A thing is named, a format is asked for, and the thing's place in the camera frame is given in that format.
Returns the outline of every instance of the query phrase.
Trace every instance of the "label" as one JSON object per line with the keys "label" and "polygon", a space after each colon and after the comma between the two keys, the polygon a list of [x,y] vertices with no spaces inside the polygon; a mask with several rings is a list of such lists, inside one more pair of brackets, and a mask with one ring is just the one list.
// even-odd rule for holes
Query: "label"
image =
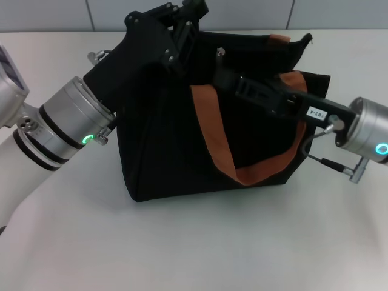
{"label": "label", "polygon": [[312,117],[312,118],[324,121],[325,118],[326,118],[327,112],[323,111],[321,109],[318,109],[318,108],[310,106],[308,111],[307,111],[307,113],[306,113],[306,115],[309,116],[309,117]]}

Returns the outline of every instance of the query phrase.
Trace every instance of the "black bag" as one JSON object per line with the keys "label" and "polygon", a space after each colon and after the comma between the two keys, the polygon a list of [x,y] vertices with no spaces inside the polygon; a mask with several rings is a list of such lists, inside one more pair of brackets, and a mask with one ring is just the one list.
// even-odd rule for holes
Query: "black bag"
{"label": "black bag", "polygon": [[[217,150],[209,152],[212,137],[204,132],[204,124],[200,124],[198,105],[193,102],[192,94],[200,92],[198,88],[205,87],[190,86],[212,84],[217,48],[222,47],[226,51],[223,57],[225,67],[252,79],[280,78],[299,90],[301,84],[298,85],[298,82],[302,77],[303,86],[309,93],[324,98],[329,86],[328,76],[292,71],[311,40],[310,34],[298,42],[288,42],[284,37],[273,35],[201,32],[191,54],[186,79],[168,77],[162,81],[160,78],[142,80],[118,112],[122,171],[131,197],[140,202],[286,183],[304,161],[300,144],[315,133],[315,127],[293,118],[268,115],[263,108],[216,89],[213,97],[218,99],[224,136],[236,172],[261,165],[256,167],[255,173],[264,173],[268,165],[265,162],[271,159],[283,164],[281,169],[265,179],[256,177],[241,182],[222,171],[215,160],[219,154]],[[296,78],[299,81],[291,84]],[[214,90],[212,87],[206,88],[210,92]],[[212,116],[208,113],[207,117],[211,120]],[[282,155],[290,151],[292,156],[284,163]]]}

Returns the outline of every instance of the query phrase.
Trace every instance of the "tiled wall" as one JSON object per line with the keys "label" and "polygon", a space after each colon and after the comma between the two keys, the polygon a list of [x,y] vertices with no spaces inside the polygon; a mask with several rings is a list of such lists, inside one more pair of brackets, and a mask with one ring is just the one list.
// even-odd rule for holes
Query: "tiled wall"
{"label": "tiled wall", "polygon": [[[124,30],[169,0],[0,0],[0,32]],[[388,28],[388,0],[207,0],[204,30]]]}

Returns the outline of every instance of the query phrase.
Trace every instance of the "green led light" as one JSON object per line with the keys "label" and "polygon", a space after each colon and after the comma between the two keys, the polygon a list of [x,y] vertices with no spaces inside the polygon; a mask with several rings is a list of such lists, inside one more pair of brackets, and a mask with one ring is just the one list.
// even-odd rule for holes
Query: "green led light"
{"label": "green led light", "polygon": [[87,135],[84,137],[84,139],[82,140],[82,143],[83,144],[87,144],[89,141],[91,141],[93,138],[95,138],[94,135]]}

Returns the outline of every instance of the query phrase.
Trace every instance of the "white table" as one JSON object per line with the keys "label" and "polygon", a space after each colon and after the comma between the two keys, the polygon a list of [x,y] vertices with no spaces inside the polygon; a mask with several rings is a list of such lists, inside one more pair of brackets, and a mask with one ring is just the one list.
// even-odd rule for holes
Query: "white table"
{"label": "white table", "polygon": [[[276,33],[296,41],[307,31]],[[312,34],[297,68],[332,75],[328,99],[388,105],[388,30]],[[0,41],[31,89],[28,102],[39,106],[91,69],[89,51],[123,36],[1,33]],[[2,129],[0,141],[10,132]],[[333,136],[314,142],[312,153],[348,166],[358,160]],[[284,186],[137,204],[114,133],[105,147],[91,142],[16,210],[0,236],[0,290],[387,290],[387,189],[388,167],[371,162],[356,186],[307,160]]]}

